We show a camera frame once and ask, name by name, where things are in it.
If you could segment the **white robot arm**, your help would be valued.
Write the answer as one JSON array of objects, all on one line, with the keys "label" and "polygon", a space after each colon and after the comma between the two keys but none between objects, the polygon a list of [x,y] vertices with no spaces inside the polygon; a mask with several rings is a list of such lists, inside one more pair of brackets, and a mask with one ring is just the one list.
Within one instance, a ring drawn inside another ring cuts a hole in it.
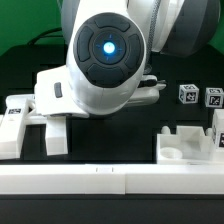
[{"label": "white robot arm", "polygon": [[156,102],[164,86],[150,75],[150,54],[195,53],[220,11],[220,0],[63,0],[66,64],[37,74],[36,111],[105,116]]}]

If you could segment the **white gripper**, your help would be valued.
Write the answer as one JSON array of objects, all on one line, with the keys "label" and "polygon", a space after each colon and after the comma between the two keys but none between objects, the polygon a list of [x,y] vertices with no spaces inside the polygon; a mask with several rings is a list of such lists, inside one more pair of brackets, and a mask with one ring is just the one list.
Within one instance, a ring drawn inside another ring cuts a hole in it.
[{"label": "white gripper", "polygon": [[79,69],[61,66],[39,72],[34,89],[36,111],[44,116],[72,114],[88,118],[113,114],[124,106],[153,104],[166,87],[165,81],[142,73],[139,69],[118,87],[101,88],[92,85]]}]

